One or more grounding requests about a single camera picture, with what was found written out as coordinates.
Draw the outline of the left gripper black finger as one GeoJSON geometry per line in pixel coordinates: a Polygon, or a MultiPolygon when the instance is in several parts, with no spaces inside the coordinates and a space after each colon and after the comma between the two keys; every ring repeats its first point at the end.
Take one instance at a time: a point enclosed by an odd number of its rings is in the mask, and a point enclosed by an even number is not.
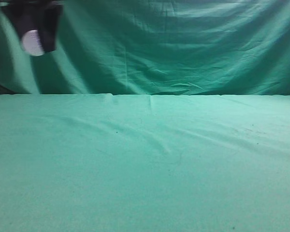
{"type": "Polygon", "coordinates": [[[9,3],[2,6],[1,11],[9,19],[15,29],[20,45],[22,46],[22,36],[29,30],[38,30],[37,23],[34,19],[34,7],[29,3],[9,3]]]}
{"type": "Polygon", "coordinates": [[[56,49],[56,36],[63,5],[59,2],[45,2],[40,8],[40,38],[44,52],[56,49]]]}

